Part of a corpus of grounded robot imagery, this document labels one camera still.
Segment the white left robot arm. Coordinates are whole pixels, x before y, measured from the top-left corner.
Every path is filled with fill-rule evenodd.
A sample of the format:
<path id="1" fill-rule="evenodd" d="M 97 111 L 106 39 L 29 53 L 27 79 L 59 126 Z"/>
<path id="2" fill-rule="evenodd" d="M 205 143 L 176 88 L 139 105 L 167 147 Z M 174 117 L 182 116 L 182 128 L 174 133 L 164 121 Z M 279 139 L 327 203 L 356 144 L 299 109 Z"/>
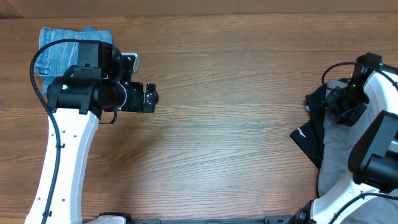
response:
<path id="1" fill-rule="evenodd" d="M 76 63 L 47 87 L 43 96 L 49 135 L 38 190 L 26 223 L 82 223 L 81 199 L 90 146 L 104 112 L 153 113 L 156 85 L 132 82 L 139 56 L 113 44 L 78 40 Z"/>

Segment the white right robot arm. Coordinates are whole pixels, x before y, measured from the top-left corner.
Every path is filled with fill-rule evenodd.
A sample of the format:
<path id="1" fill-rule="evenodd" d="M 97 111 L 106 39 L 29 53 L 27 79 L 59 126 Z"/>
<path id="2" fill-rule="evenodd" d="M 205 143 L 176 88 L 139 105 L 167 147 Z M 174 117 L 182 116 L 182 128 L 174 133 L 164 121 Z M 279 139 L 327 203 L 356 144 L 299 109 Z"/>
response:
<path id="1" fill-rule="evenodd" d="M 397 222 L 397 69 L 372 53 L 353 68 L 306 96 L 290 137 L 319 170 L 318 198 L 287 223 Z"/>

